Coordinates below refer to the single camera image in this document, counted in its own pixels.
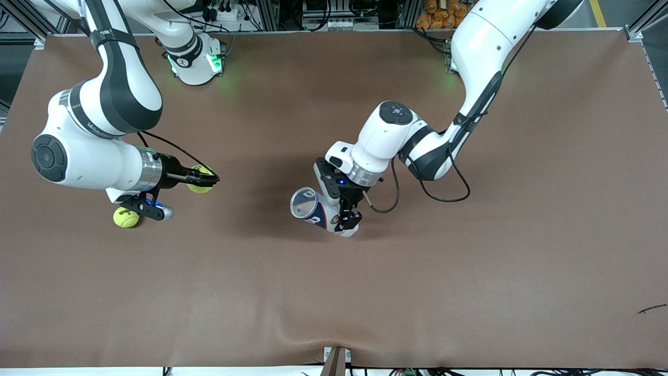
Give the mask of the yellow tennis ball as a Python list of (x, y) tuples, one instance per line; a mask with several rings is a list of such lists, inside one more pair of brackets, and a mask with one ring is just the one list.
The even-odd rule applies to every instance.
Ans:
[[(195, 169), (196, 171), (198, 171), (202, 174), (207, 174), (207, 175), (210, 175), (210, 176), (214, 175), (212, 173), (212, 171), (210, 171), (208, 168), (204, 167), (201, 164), (194, 165), (193, 169)], [(197, 185), (191, 185), (191, 184), (188, 184), (187, 187), (189, 188), (189, 190), (193, 191), (194, 193), (198, 193), (198, 194), (205, 194), (208, 191), (211, 191), (212, 188), (213, 188), (213, 186), (197, 186)]]
[(135, 211), (119, 207), (113, 214), (114, 223), (120, 228), (133, 228), (140, 222), (140, 216)]

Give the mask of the silver tennis ball can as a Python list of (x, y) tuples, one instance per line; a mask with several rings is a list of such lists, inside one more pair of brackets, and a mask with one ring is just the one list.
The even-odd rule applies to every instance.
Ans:
[(290, 212), (296, 219), (318, 226), (339, 237), (351, 237), (360, 228), (356, 224), (351, 229), (344, 229), (339, 207), (329, 205), (322, 195), (308, 186), (292, 195)]

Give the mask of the brown table mat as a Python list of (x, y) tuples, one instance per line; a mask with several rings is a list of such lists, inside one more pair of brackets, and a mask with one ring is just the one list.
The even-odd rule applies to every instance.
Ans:
[(295, 219), (313, 162), (385, 100), (436, 130), (463, 99), (408, 32), (240, 36), (222, 78), (174, 78), (155, 127), (222, 181), (115, 226), (102, 191), (36, 174), (50, 97), (95, 76), (88, 40), (33, 51), (0, 133), (0, 367), (668, 368), (668, 112), (620, 31), (536, 32), (439, 203), (398, 164), (391, 213), (342, 238)]

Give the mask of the white power strip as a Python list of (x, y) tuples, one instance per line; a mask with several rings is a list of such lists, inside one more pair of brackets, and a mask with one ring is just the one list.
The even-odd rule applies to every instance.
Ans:
[(238, 3), (221, 3), (217, 6), (206, 7), (202, 11), (203, 19), (207, 22), (239, 22), (243, 10)]

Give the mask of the orange bags pile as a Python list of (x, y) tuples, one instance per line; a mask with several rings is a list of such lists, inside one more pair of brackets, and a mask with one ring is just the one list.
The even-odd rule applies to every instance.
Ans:
[(456, 29), (478, 0), (423, 0), (416, 29)]

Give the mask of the metal table clamp bracket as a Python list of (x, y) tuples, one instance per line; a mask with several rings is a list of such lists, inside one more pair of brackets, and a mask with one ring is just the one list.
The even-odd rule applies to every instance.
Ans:
[(324, 366), (320, 376), (349, 376), (351, 352), (344, 347), (325, 347)]

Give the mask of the aluminium frame profile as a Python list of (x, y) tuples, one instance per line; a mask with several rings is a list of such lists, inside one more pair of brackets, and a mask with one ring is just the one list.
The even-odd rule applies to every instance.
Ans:
[(668, 112), (668, 0), (652, 0), (649, 7), (624, 29), (628, 41), (642, 44), (654, 83)]
[(414, 28), (416, 20), (422, 12), (422, 0), (398, 0), (397, 28)]
[(281, 0), (257, 0), (265, 32), (279, 31)]
[(70, 22), (52, 0), (0, 0), (0, 45), (43, 50), (48, 36), (67, 33)]

